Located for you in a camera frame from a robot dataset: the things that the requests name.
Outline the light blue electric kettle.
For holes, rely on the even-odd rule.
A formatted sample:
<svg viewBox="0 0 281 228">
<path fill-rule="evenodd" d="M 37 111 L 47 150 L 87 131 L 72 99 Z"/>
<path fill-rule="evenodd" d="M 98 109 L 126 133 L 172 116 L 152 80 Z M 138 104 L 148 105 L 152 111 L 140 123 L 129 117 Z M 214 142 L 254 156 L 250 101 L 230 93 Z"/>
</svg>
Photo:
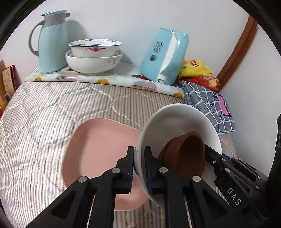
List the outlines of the light blue electric kettle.
<svg viewBox="0 0 281 228">
<path fill-rule="evenodd" d="M 187 33 L 161 28 L 142 60 L 140 73 L 151 81 L 172 85 L 182 66 L 188 43 Z"/>
</svg>

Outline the brown clay bowl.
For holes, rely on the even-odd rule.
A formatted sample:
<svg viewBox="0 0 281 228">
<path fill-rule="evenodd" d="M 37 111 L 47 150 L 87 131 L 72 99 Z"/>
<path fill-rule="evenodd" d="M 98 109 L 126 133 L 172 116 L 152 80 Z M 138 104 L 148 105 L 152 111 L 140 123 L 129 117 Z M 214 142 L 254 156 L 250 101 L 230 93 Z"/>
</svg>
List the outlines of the brown clay bowl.
<svg viewBox="0 0 281 228">
<path fill-rule="evenodd" d="M 171 157 L 172 153 L 174 153 L 173 157 L 179 153 L 179 146 L 177 145 L 179 138 L 181 138 L 181 136 L 174 137 L 165 144 L 158 156 L 161 162 L 164 162 L 166 152 L 168 152 L 168 157 Z"/>
<path fill-rule="evenodd" d="M 181 135 L 179 142 L 179 153 L 173 157 L 165 154 L 164 162 L 161 162 L 168 170 L 172 170 L 180 177 L 187 179 L 193 176 L 201 177 L 205 166 L 205 146 L 200 134 L 196 131 Z"/>
</svg>

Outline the blue patterned porcelain bowl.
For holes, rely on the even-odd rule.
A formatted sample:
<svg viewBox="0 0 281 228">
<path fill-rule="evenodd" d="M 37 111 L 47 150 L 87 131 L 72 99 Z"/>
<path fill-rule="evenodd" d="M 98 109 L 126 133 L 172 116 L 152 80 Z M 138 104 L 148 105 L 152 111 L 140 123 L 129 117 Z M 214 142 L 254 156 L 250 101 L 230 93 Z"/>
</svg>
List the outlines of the blue patterned porcelain bowl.
<svg viewBox="0 0 281 228">
<path fill-rule="evenodd" d="M 73 55 L 78 58 L 100 58 L 113 56 L 122 45 L 113 39 L 89 38 L 70 42 Z"/>
</svg>

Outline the patterned cardboard box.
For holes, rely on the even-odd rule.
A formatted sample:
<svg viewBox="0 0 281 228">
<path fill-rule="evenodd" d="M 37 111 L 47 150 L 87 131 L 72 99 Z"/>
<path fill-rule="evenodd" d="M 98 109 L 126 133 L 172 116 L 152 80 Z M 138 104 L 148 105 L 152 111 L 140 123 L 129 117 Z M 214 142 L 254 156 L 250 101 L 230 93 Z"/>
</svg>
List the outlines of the patterned cardboard box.
<svg viewBox="0 0 281 228">
<path fill-rule="evenodd" d="M 21 79 L 15 65 L 11 65 L 2 71 L 2 81 L 5 93 L 11 98 L 21 85 Z"/>
</svg>

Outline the brown wooden door frame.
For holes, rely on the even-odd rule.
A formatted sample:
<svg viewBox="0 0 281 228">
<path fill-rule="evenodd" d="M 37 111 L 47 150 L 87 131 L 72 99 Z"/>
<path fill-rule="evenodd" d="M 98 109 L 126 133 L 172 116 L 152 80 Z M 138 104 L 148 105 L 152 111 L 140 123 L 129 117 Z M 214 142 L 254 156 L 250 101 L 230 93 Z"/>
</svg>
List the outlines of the brown wooden door frame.
<svg viewBox="0 0 281 228">
<path fill-rule="evenodd" d="M 235 48 L 233 49 L 231 55 L 229 56 L 223 68 L 217 75 L 217 79 L 221 83 L 220 91 L 229 82 L 233 74 L 236 72 L 236 70 L 242 63 L 244 57 L 246 56 L 248 50 L 252 45 L 252 42 L 256 36 L 258 28 L 259 28 L 259 24 L 257 23 L 257 21 L 252 16 L 249 16 L 245 24 L 244 30 Z"/>
</svg>

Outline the large white porcelain bowl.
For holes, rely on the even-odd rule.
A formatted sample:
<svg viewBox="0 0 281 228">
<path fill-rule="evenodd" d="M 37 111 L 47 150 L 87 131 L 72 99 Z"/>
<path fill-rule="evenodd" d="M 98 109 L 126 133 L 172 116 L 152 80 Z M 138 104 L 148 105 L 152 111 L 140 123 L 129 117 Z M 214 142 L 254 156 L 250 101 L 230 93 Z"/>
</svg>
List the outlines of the large white porcelain bowl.
<svg viewBox="0 0 281 228">
<path fill-rule="evenodd" d="M 123 52 L 119 49 L 113 56 L 97 58 L 74 57 L 71 50 L 65 53 L 68 66 L 79 73 L 86 75 L 96 75 L 112 70 L 120 62 Z"/>
</svg>

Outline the red chips bag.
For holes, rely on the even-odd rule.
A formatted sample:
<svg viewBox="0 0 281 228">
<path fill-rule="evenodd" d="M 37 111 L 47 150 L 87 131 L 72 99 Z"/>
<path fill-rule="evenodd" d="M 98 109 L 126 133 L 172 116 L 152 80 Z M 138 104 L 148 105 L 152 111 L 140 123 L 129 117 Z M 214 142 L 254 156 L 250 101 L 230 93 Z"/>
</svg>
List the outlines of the red chips bag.
<svg viewBox="0 0 281 228">
<path fill-rule="evenodd" d="M 220 91 L 221 83 L 219 82 L 219 80 L 217 78 L 212 77 L 212 76 L 184 77 L 183 80 L 190 82 L 190 83 L 200 85 L 200 86 L 210 89 L 214 92 Z"/>
</svg>

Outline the striped quilted table cover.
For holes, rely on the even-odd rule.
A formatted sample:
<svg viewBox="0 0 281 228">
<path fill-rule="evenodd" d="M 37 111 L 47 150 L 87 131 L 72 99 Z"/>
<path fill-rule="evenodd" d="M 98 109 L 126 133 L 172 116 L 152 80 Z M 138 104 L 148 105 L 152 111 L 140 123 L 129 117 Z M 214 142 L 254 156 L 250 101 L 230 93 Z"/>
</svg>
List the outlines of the striped quilted table cover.
<svg viewBox="0 0 281 228">
<path fill-rule="evenodd" d="M 180 98 L 79 82 L 25 82 L 1 117 L 1 202 L 14 227 L 26 227 L 64 190 L 62 160 L 75 129 L 103 117 L 142 129 Z"/>
</svg>

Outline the brown paper bag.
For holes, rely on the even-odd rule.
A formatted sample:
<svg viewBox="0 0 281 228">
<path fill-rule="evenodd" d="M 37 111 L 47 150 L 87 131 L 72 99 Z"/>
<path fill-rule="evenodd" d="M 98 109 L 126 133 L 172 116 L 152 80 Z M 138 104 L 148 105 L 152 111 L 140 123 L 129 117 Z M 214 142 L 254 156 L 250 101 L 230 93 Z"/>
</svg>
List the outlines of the brown paper bag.
<svg viewBox="0 0 281 228">
<path fill-rule="evenodd" d="M 9 100 L 6 99 L 5 97 L 5 88 L 4 88 L 4 83 L 3 83 L 3 77 L 2 77 L 2 72 L 5 69 L 5 64 L 4 61 L 0 61 L 0 106 L 1 106 L 1 114 L 3 114 L 6 106 L 9 103 Z"/>
</svg>

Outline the grey checked folded cloth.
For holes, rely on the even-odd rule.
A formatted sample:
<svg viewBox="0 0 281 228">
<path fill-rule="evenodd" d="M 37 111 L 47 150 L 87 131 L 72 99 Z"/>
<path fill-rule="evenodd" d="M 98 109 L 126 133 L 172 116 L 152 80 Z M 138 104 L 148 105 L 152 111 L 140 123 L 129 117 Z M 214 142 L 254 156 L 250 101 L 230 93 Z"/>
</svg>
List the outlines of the grey checked folded cloth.
<svg viewBox="0 0 281 228">
<path fill-rule="evenodd" d="M 183 82 L 185 103 L 202 112 L 218 134 L 232 133 L 236 126 L 224 97 L 206 87 Z"/>
</svg>

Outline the pink square plate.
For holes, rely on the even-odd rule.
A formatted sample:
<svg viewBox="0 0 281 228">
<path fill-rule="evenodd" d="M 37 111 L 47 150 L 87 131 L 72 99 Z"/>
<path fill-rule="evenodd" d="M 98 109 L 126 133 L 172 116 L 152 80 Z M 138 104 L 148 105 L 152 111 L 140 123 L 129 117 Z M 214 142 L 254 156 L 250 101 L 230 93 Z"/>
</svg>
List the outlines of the pink square plate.
<svg viewBox="0 0 281 228">
<path fill-rule="evenodd" d="M 74 132 L 62 164 L 66 187 L 80 176 L 95 178 L 114 168 L 118 159 L 136 147 L 140 130 L 106 118 L 94 118 L 82 123 Z"/>
</svg>

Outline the light blue thermos jug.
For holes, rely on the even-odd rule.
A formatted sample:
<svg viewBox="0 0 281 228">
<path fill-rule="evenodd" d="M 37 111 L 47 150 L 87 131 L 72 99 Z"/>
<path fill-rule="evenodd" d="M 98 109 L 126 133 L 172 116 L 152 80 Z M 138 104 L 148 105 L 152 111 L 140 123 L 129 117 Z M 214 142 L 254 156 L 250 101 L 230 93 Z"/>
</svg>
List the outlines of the light blue thermos jug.
<svg viewBox="0 0 281 228">
<path fill-rule="evenodd" d="M 40 71 L 49 74 L 63 69 L 66 65 L 65 53 L 69 50 L 66 18 L 70 16 L 66 10 L 47 12 L 42 14 L 44 20 L 36 26 L 42 26 L 38 50 L 32 48 L 31 39 L 33 32 L 29 35 L 29 49 L 39 58 Z"/>
</svg>

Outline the yellow chips bag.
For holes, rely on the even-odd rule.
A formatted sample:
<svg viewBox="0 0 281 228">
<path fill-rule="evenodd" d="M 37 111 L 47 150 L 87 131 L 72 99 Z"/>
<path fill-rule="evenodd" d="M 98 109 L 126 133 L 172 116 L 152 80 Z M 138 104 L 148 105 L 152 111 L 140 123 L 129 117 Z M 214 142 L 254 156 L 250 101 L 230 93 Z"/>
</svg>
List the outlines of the yellow chips bag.
<svg viewBox="0 0 281 228">
<path fill-rule="evenodd" d="M 185 60 L 179 71 L 179 78 L 181 77 L 204 77 L 213 75 L 214 72 L 200 60 Z"/>
</svg>

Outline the white ceramic bowl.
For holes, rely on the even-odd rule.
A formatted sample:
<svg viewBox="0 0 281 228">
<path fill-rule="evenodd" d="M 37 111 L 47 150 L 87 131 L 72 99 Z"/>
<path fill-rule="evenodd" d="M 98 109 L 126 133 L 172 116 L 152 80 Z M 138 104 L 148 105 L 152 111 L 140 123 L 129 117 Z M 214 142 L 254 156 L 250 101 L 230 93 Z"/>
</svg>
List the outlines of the white ceramic bowl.
<svg viewBox="0 0 281 228">
<path fill-rule="evenodd" d="M 134 152 L 134 168 L 149 199 L 164 209 L 162 195 L 151 195 L 146 186 L 144 148 L 151 147 L 153 157 L 157 158 L 165 144 L 177 137 L 196 131 L 205 144 L 222 155 L 219 136 L 210 120 L 198 109 L 182 103 L 174 103 L 160 108 L 145 124 Z"/>
</svg>

